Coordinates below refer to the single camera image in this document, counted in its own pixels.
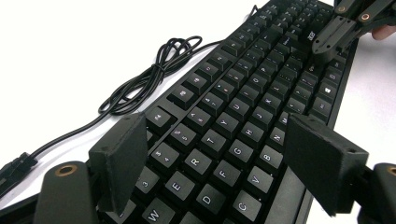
black keyboard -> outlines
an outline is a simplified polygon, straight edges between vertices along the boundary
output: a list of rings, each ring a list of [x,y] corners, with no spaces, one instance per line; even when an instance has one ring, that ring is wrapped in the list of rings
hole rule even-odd
[[[107,223],[304,223],[312,196],[283,163],[289,113],[333,127],[355,48],[314,64],[332,17],[270,1],[146,111],[148,163]]]

white surface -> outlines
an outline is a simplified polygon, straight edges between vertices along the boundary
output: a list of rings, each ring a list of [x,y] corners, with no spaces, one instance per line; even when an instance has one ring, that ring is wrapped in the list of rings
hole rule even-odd
[[[200,35],[203,44],[220,40],[243,22],[253,5],[266,2],[1,1],[0,166],[96,118],[97,107],[150,66],[170,37]],[[395,44],[395,36],[383,42],[363,38],[335,127],[371,153],[370,167],[396,162]],[[57,146],[0,200],[0,208],[38,193],[42,175],[52,166],[87,160],[90,147],[116,120]],[[316,205],[308,223],[328,220],[356,223],[356,216],[327,218]]]

keyboard frame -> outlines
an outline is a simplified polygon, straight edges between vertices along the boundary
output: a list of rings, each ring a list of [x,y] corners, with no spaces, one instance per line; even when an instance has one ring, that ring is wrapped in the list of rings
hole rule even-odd
[[[337,6],[338,3],[340,1],[334,0],[334,6]],[[235,30],[228,35],[226,38],[229,38],[231,35],[233,35],[233,33],[238,30],[239,28],[241,28],[241,26],[244,23],[242,23],[240,26],[238,26],[237,28],[235,28]],[[341,107],[341,103],[342,103],[342,99],[344,96],[344,92],[346,90],[346,86],[347,86],[347,80],[349,77],[349,73],[350,73],[350,69],[353,63],[353,59],[356,53],[356,49],[358,46],[358,42],[359,39],[357,39],[354,43],[352,43],[352,45],[350,46],[349,49],[349,54],[348,57],[346,58],[346,64],[345,64],[345,71],[340,83],[340,87],[338,89],[337,95],[335,97],[333,106],[332,106],[332,112],[330,114],[329,117],[329,121],[327,126],[330,128],[334,128],[335,126],[335,122],[336,122],[336,118],[338,116],[338,112],[340,110]],[[244,54],[249,47],[252,45],[250,44],[248,47],[246,47],[246,49],[242,52],[242,54]],[[178,85],[180,85],[182,82],[184,82],[188,77],[190,73],[193,73],[195,70],[197,70],[199,68],[199,66],[202,63],[207,62],[207,60],[215,53],[217,52],[218,49],[221,50],[221,47],[224,45],[224,42],[221,42],[220,44],[218,44],[215,48],[213,48],[204,58],[202,58],[194,67],[192,67],[185,75],[183,75],[183,77],[178,80],[176,83],[174,83],[169,89],[167,89],[164,93],[161,94],[160,97],[158,97],[154,102],[152,102],[148,108],[144,111],[146,114],[149,113],[153,108],[155,108],[157,105],[160,105],[162,108],[164,108],[166,110],[166,108],[172,108],[170,110],[175,111],[175,107],[173,106],[173,103],[168,101],[166,99],[166,97],[174,90],[175,87],[177,87]],[[229,60],[231,60],[233,62],[232,65],[230,65],[230,68],[233,67],[233,65],[236,63],[237,58],[234,57],[233,55],[228,54],[227,52],[225,52],[224,50],[221,52],[224,56],[226,56]],[[208,92],[210,92],[211,87],[213,87],[217,81],[219,81],[222,78],[222,76],[220,76],[219,78],[217,78],[210,87],[207,88],[207,90],[199,97],[202,98],[204,97]],[[173,127],[176,127],[182,120],[183,118],[186,117],[186,115],[191,111],[191,109],[194,108],[195,105],[197,105],[199,103],[199,101],[197,100],[196,103],[194,105],[192,105],[190,107],[189,110],[182,110],[181,108],[178,108],[176,111],[176,114],[173,114],[174,117],[177,118],[177,121],[172,125],[172,127],[160,138],[158,139],[157,143],[154,144],[148,151],[148,155],[152,153],[152,151],[163,141],[163,139],[173,130]],[[284,181],[285,185],[289,185],[291,182],[293,181],[300,181],[298,180],[297,176],[290,170],[289,167],[284,166],[283,169],[287,169],[288,171],[285,173],[284,176],[280,176],[279,178],[282,178],[281,183],[283,184]],[[309,215],[309,210],[313,201],[313,196],[312,194],[304,187],[303,190],[298,190],[301,193],[298,192],[288,192],[291,195],[293,195],[294,197],[292,198],[296,198],[299,197],[300,199],[298,200],[298,206],[292,206],[290,203],[286,203],[283,204],[281,207],[281,211],[282,212],[282,216],[280,216],[280,219],[277,220],[272,220],[272,221],[276,221],[276,223],[305,223],[307,221],[308,215]],[[29,221],[33,221],[33,217],[35,214],[35,205],[37,203],[38,200],[38,195],[33,195],[25,200],[22,200],[18,203],[15,203],[3,210],[0,210],[0,220],[18,220],[18,221],[25,221],[26,223],[29,223]]]

brass screw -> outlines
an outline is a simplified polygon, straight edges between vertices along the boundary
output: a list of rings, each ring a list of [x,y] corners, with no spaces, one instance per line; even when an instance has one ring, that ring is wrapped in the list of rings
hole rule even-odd
[[[391,175],[396,176],[396,167],[394,167],[394,166],[388,167],[388,172],[390,172]]]
[[[65,165],[65,166],[63,166],[63,167],[57,169],[57,170],[55,171],[55,175],[60,176],[60,177],[66,176],[66,175],[71,175],[71,174],[73,174],[76,170],[77,170],[77,166],[74,165],[74,164]]]
[[[361,19],[364,20],[364,21],[367,21],[369,18],[370,18],[370,15],[369,15],[369,14],[363,14],[363,15],[361,16]]]

spacebar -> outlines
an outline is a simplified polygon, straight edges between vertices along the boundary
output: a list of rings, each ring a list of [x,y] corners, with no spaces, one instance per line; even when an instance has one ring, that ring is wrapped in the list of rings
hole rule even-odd
[[[300,210],[304,197],[305,186],[288,167],[280,183],[279,189],[265,219],[265,224],[292,224]]]

